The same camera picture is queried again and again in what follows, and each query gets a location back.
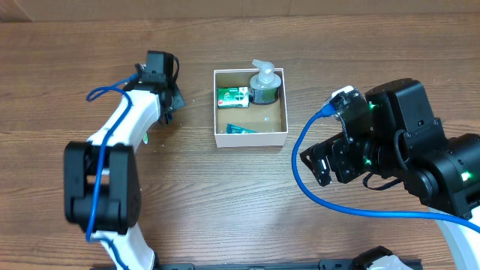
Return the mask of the green toothbrush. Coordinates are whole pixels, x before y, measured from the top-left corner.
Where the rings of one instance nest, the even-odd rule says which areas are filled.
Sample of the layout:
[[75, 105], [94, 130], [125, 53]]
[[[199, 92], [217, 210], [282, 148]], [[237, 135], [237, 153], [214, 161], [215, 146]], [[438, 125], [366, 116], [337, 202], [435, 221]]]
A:
[[149, 143], [149, 137], [148, 137], [148, 134], [147, 134], [147, 133], [145, 133], [142, 141], [144, 142], [144, 144], [148, 144], [148, 143]]

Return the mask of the green soap bar packet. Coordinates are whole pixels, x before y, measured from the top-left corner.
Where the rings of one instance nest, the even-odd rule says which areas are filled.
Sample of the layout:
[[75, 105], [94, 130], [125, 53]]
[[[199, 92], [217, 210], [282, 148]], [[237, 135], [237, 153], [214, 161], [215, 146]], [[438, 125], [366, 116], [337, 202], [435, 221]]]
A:
[[250, 105], [250, 92], [248, 87], [217, 88], [217, 107], [248, 108]]

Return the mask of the teal toothpaste tube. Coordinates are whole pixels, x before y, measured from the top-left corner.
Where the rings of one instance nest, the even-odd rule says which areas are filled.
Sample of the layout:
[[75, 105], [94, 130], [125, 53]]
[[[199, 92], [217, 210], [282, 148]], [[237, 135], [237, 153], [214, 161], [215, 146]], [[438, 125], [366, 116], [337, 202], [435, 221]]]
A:
[[255, 134], [256, 131], [229, 123], [226, 126], [226, 133], [227, 134]]

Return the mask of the clear soap pump bottle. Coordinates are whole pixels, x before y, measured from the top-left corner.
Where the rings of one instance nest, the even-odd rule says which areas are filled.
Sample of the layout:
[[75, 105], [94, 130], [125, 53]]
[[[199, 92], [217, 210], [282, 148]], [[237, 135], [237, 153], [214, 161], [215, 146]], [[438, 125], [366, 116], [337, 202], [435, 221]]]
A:
[[259, 73], [250, 78], [250, 102], [256, 105], [273, 104], [278, 99], [282, 79], [275, 73], [275, 66], [270, 61], [254, 59], [252, 65], [259, 69]]

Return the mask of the blue disposable razor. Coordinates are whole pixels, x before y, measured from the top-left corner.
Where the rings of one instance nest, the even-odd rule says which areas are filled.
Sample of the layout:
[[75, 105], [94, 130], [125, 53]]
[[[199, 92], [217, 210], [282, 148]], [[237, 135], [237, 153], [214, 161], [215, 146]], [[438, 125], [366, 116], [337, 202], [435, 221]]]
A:
[[164, 122], [166, 125], [168, 125], [173, 119], [173, 116], [172, 116], [172, 113], [171, 112], [167, 112], [165, 115], [164, 115]]

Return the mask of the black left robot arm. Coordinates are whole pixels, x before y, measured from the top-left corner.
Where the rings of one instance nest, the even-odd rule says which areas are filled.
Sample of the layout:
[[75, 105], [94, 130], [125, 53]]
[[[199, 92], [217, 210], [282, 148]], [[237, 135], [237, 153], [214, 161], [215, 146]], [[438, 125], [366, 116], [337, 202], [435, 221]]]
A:
[[101, 129], [64, 149], [64, 215], [88, 243], [104, 247], [114, 269], [159, 269], [158, 255], [138, 224], [142, 195], [136, 151], [147, 141], [149, 128], [170, 123], [185, 100], [173, 54], [149, 50], [145, 63], [135, 69], [127, 79], [98, 87], [85, 98], [92, 102], [109, 92], [121, 95]]

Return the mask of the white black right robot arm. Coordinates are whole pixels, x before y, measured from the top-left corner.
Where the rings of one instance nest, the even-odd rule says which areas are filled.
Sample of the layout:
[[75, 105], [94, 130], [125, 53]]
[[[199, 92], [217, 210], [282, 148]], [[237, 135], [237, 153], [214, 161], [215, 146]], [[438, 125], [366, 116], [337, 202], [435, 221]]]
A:
[[350, 208], [319, 198], [336, 212], [366, 218], [434, 220], [458, 269], [479, 267], [479, 135], [448, 138], [428, 100], [425, 87], [404, 78], [361, 93], [351, 85], [334, 91], [315, 119], [333, 116], [337, 135], [292, 150], [294, 167], [304, 164], [319, 185], [354, 179], [385, 180], [385, 188], [403, 185], [425, 211], [376, 211]]

